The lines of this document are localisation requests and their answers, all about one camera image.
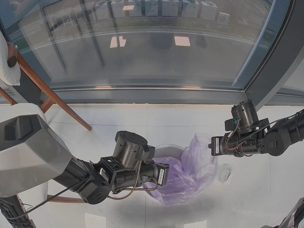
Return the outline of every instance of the asphalt road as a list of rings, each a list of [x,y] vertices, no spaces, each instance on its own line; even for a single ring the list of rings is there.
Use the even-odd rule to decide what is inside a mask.
[[[110,48],[113,36],[125,45]],[[175,36],[190,46],[175,45]],[[75,38],[32,50],[52,87],[97,85],[191,85],[229,87],[253,44],[220,36],[173,32],[128,32]],[[23,55],[36,71],[33,54]]]

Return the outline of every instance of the wooden armrest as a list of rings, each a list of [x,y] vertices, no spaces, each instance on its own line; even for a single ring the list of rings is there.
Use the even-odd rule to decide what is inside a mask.
[[[9,48],[9,56],[7,58],[7,65],[13,67],[17,63],[17,49],[12,42],[8,42],[7,46]]]

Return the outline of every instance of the wooden chair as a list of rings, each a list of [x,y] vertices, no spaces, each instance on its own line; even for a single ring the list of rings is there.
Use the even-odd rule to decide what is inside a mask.
[[[45,113],[52,106],[52,104],[56,103],[87,130],[91,130],[92,127],[87,124],[80,116],[78,116],[66,103],[64,103],[63,100],[58,95],[56,95],[56,93],[38,76],[38,74],[36,74],[36,72],[27,63],[21,53],[16,49],[15,45],[11,42],[8,42],[7,45],[9,48],[9,56],[7,60],[8,66],[13,67],[18,62],[20,68],[25,72],[25,74],[49,97],[48,100],[41,106],[43,113]],[[1,87],[0,95],[2,95],[3,98],[10,103],[10,105],[17,104],[17,102],[12,97],[10,97]]]

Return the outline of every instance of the crumpled plastic wrapper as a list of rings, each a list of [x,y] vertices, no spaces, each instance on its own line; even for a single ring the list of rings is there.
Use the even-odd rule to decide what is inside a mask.
[[[182,204],[193,200],[199,193],[208,188],[217,173],[217,157],[211,156],[208,144],[211,136],[196,133],[190,146],[184,149],[181,161],[172,157],[154,158],[162,164],[170,164],[167,184],[158,186],[151,194],[165,206]],[[153,188],[149,182],[145,187]]]

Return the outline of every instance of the white floor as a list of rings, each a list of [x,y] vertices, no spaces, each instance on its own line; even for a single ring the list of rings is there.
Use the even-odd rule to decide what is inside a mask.
[[[148,105],[86,104],[71,105],[92,125],[87,131],[74,119],[53,105],[46,117],[50,127],[64,140],[74,156],[99,161],[110,156],[117,131],[136,132],[150,145],[171,143],[189,145],[195,132],[221,136],[224,121],[231,118],[229,105]],[[273,121],[289,116],[300,107],[265,106],[260,119]],[[85,228],[85,213],[106,218],[107,228],[184,228],[185,224],[207,220],[207,228],[260,228],[279,222],[304,196],[304,142],[295,144],[279,157],[268,154],[250,158],[221,156],[218,164],[230,164],[233,176],[229,185],[218,179],[199,198],[184,205],[164,207],[134,192],[125,200],[105,200],[98,205],[47,203],[30,214],[37,228]],[[49,194],[64,189],[49,181]],[[66,192],[65,196],[78,197]],[[104,227],[97,224],[91,227]],[[9,224],[0,215],[0,226]]]

